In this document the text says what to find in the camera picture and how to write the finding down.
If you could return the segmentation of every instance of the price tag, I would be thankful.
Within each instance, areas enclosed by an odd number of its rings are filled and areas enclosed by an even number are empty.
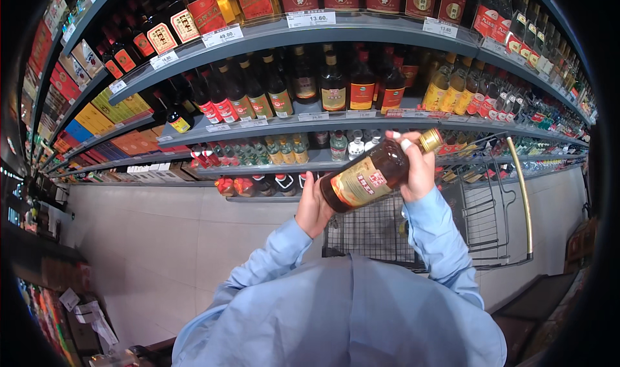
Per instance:
[[[171,49],[168,52],[164,52],[161,55],[151,58],[150,61],[153,69],[157,70],[165,66],[166,64],[170,64],[171,62],[175,62],[177,60],[179,60],[177,53],[174,51],[174,49]]]
[[[302,114],[299,114],[297,118],[299,118],[299,122],[323,121],[323,120],[329,119],[329,113],[319,113],[319,114],[302,113]]]
[[[202,35],[202,42],[205,43],[207,48],[211,48],[212,46],[220,45],[240,38],[243,38],[243,32],[241,31],[239,24],[235,24]]]
[[[208,132],[214,132],[214,131],[224,131],[224,130],[230,130],[231,127],[229,125],[227,125],[226,123],[224,124],[212,124],[211,126],[207,126],[206,130]]]
[[[110,84],[108,87],[110,88],[110,91],[112,91],[112,93],[118,93],[120,92],[120,90],[127,87],[127,84],[125,84],[125,82],[119,79],[116,82]]]
[[[333,10],[305,10],[304,12],[291,12],[286,14],[286,22],[289,28],[300,26],[335,25],[336,12]]]
[[[437,20],[436,18],[426,17],[422,30],[436,35],[456,38],[456,33],[459,31],[459,28],[451,23]]]
[[[376,110],[348,110],[347,118],[374,118],[377,116]]]

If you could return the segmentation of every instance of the white paper sign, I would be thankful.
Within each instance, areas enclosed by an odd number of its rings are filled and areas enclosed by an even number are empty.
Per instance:
[[[171,62],[175,62],[177,60],[179,60],[177,53],[174,51],[174,49],[171,49],[168,52],[164,52],[161,55],[151,58],[150,61],[153,69],[158,70],[166,64],[170,64]]]
[[[436,18],[426,17],[422,30],[436,35],[456,38],[456,33],[458,33],[459,28],[450,23],[437,20]]]
[[[127,84],[125,84],[125,82],[119,79],[116,82],[110,84],[108,87],[110,88],[110,91],[112,91],[112,93],[118,93],[122,89],[127,87]]]
[[[202,42],[205,43],[207,48],[211,48],[212,46],[220,45],[240,38],[243,38],[243,32],[241,31],[239,24],[235,24],[202,35]]]
[[[305,10],[304,12],[291,12],[286,14],[286,22],[289,28],[300,26],[335,25],[336,12],[333,10]]]

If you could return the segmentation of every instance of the cart handle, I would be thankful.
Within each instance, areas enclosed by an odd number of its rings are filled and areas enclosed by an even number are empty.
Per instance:
[[[508,142],[508,148],[510,149],[510,154],[512,154],[512,159],[515,162],[516,175],[519,178],[519,186],[521,187],[521,195],[523,198],[523,209],[525,211],[525,227],[526,232],[528,234],[528,252],[527,257],[523,262],[529,262],[534,259],[534,244],[532,238],[532,217],[530,214],[530,200],[528,199],[528,191],[525,188],[525,179],[523,178],[523,171],[521,170],[521,163],[519,162],[519,157],[516,154],[515,144],[512,142],[512,138],[506,137],[506,141]]]

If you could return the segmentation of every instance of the glass bottle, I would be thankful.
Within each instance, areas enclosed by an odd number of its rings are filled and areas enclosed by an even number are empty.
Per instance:
[[[417,141],[426,153],[442,143],[437,129],[424,132]],[[355,162],[325,176],[319,184],[323,198],[333,210],[344,213],[390,193],[407,180],[409,160],[404,150],[411,144],[408,140],[399,145],[392,138],[384,139]]]
[[[325,53],[327,67],[321,73],[323,110],[340,111],[346,106],[346,80],[336,65],[336,52]]]

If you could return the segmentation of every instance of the tiled floor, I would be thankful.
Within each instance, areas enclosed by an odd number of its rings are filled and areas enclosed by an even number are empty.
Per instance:
[[[518,193],[517,185],[509,188]],[[565,241],[582,220],[585,193],[578,169],[530,180],[528,190],[534,261],[478,272],[487,310],[499,308],[536,275],[561,273]],[[94,285],[118,347],[148,345],[174,337],[203,311],[217,284],[296,207],[229,203],[214,188],[72,186],[69,209],[76,218],[63,228],[63,243],[78,247],[94,267]],[[509,261],[515,262],[526,252],[520,198],[508,208],[508,218]],[[498,221],[503,223],[503,215]],[[304,261],[319,258],[321,244],[317,238]]]

